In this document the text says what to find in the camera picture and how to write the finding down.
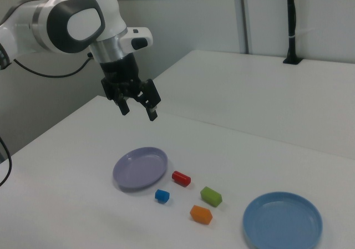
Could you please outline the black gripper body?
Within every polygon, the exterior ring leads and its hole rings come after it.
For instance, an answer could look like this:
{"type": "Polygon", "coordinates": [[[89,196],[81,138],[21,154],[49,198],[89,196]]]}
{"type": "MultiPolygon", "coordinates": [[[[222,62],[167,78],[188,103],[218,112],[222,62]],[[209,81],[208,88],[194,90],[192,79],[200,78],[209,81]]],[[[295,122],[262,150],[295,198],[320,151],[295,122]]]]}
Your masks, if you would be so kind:
{"type": "Polygon", "coordinates": [[[133,53],[114,62],[100,63],[100,67],[105,75],[102,79],[104,88],[108,85],[140,86],[139,68],[133,53]]]}

